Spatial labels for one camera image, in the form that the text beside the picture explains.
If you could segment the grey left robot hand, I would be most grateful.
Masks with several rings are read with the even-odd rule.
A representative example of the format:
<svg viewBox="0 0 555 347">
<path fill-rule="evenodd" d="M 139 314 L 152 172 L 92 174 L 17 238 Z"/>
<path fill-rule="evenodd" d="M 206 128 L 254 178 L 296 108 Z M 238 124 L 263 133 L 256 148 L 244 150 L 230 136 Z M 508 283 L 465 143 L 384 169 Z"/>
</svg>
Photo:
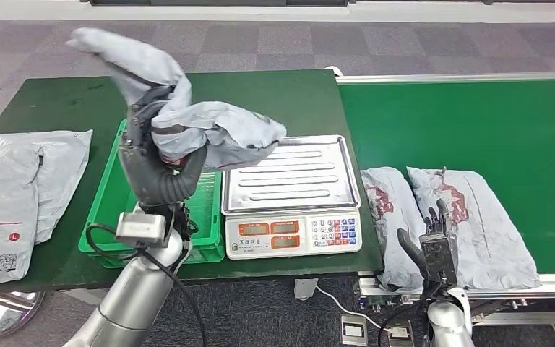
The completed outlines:
<svg viewBox="0 0 555 347">
<path fill-rule="evenodd" d="M 127 111 L 126 131 L 119 144 L 119 160 L 140 205 L 174 205 L 191 197 L 207 157 L 207 147 L 193 151 L 175 174 L 162 162 L 150 134 L 150 121 L 168 102 L 174 86 L 152 87 Z"/>
</svg>

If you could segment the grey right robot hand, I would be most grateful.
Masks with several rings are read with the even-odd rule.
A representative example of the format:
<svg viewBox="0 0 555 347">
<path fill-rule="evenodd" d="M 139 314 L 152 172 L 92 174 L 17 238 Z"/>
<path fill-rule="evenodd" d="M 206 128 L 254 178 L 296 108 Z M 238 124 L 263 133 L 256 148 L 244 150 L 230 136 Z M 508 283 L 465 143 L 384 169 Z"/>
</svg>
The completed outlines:
<svg viewBox="0 0 555 347">
<path fill-rule="evenodd" d="M 424 280 L 457 283 L 457 239 L 452 232 L 447 206 L 442 200 L 429 207 L 430 217 L 424 218 L 425 234 L 419 236 L 416 246 L 402 228 L 397 229 L 399 245 L 413 261 Z"/>
</svg>

